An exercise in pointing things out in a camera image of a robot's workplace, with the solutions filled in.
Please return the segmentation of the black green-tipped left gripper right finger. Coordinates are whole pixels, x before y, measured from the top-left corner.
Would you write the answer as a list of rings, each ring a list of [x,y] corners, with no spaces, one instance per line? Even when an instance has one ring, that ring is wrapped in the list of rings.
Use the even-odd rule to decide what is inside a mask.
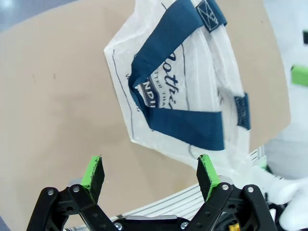
[[[188,231],[217,231],[223,218],[231,218],[241,231],[276,231],[261,190],[253,184],[238,189],[222,182],[208,155],[198,158],[197,179],[204,203],[186,227]]]

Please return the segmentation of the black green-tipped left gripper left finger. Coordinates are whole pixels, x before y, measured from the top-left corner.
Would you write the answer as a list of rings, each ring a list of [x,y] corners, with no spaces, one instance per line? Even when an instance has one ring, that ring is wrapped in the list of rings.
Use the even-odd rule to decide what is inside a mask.
[[[63,231],[68,218],[79,215],[90,231],[116,231],[117,228],[98,206],[104,181],[101,156],[93,156],[81,183],[58,191],[44,188],[32,212],[28,231]]]

